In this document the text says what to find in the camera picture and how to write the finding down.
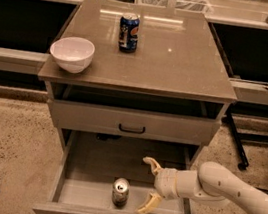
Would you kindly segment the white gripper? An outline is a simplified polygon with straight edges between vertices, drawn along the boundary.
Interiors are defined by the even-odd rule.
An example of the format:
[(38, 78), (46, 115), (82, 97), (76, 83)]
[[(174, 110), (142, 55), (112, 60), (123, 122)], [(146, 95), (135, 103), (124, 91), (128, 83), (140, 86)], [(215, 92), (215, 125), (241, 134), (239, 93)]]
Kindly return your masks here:
[(144, 157), (143, 161), (151, 167), (151, 173), (155, 176), (154, 186), (158, 194), (156, 192), (149, 193), (144, 203), (137, 208), (137, 212), (138, 214), (149, 214), (159, 206), (162, 199), (172, 200), (178, 197), (176, 191), (177, 170), (162, 168), (152, 157)]

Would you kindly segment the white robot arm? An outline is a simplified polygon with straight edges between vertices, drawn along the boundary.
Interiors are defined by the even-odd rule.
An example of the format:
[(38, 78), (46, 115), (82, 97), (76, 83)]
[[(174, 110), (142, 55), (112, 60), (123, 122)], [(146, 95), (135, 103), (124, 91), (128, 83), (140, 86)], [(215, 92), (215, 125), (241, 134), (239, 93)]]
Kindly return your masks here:
[(137, 212), (152, 213), (162, 200), (191, 199), (207, 206), (223, 206), (229, 201), (247, 214), (268, 214), (268, 195), (236, 177), (216, 162), (204, 162), (197, 170), (164, 168), (152, 157), (143, 161), (151, 166), (154, 191)]

